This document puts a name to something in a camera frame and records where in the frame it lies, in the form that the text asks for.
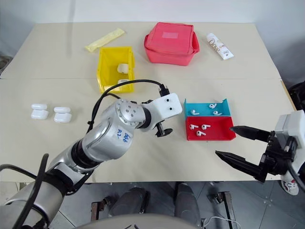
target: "wall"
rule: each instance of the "wall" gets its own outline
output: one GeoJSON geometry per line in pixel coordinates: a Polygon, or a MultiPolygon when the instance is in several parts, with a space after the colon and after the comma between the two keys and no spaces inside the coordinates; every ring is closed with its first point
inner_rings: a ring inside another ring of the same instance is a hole
{"type": "Polygon", "coordinates": [[[34,23],[72,21],[254,22],[286,82],[305,80],[305,0],[0,0],[0,51],[15,55],[34,23]]]}

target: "yellow plastic bin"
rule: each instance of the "yellow plastic bin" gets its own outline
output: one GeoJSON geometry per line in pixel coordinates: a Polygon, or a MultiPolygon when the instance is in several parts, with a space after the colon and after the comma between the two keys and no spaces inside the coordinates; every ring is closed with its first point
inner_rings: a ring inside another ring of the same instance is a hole
{"type": "MultiPolygon", "coordinates": [[[[100,58],[97,69],[97,81],[100,92],[118,84],[119,80],[134,80],[134,56],[130,46],[105,47],[100,49],[100,58]],[[128,74],[117,71],[120,63],[128,64],[128,74]]],[[[113,93],[133,92],[133,84],[127,84],[111,90],[113,93]]]]}

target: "cream tube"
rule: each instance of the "cream tube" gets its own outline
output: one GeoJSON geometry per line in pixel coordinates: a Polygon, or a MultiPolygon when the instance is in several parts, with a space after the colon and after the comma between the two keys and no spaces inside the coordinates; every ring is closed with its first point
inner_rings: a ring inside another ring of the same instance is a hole
{"type": "Polygon", "coordinates": [[[227,60],[231,57],[234,57],[231,51],[228,50],[228,48],[214,34],[209,33],[206,36],[206,39],[208,40],[212,48],[215,49],[216,52],[218,52],[218,54],[223,60],[227,60]]]}

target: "earbud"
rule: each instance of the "earbud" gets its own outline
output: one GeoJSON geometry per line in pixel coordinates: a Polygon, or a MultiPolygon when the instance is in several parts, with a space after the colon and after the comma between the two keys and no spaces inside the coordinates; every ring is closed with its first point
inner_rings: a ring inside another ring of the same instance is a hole
{"type": "Polygon", "coordinates": [[[211,109],[214,109],[216,106],[217,106],[217,104],[210,104],[210,105],[209,105],[209,107],[210,107],[211,109]]]}
{"type": "Polygon", "coordinates": [[[197,126],[197,125],[190,124],[190,129],[191,129],[191,130],[194,130],[195,128],[198,128],[198,126],[197,126]]]}
{"type": "Polygon", "coordinates": [[[213,112],[214,115],[222,115],[223,113],[218,113],[218,111],[213,112]]]}
{"type": "Polygon", "coordinates": [[[204,133],[204,132],[201,132],[200,130],[198,130],[198,131],[196,132],[196,135],[197,135],[198,137],[200,137],[201,135],[205,135],[205,133],[204,133]]]}
{"type": "Polygon", "coordinates": [[[191,110],[191,114],[192,114],[192,115],[198,115],[199,113],[196,113],[195,110],[191,110]]]}
{"type": "Polygon", "coordinates": [[[208,127],[211,127],[211,125],[203,124],[203,125],[201,126],[201,128],[202,128],[203,130],[206,130],[208,127]]]}

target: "yellow snack bar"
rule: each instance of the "yellow snack bar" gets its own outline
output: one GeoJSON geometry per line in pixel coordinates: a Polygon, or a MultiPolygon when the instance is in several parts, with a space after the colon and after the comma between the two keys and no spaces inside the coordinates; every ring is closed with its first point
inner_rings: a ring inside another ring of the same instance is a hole
{"type": "Polygon", "coordinates": [[[112,32],[108,33],[107,35],[103,36],[102,38],[99,38],[97,41],[89,44],[88,46],[85,46],[85,48],[89,52],[93,52],[97,48],[104,46],[105,44],[111,42],[112,40],[123,35],[124,33],[125,33],[124,30],[117,28],[115,31],[112,31],[112,32]]]}

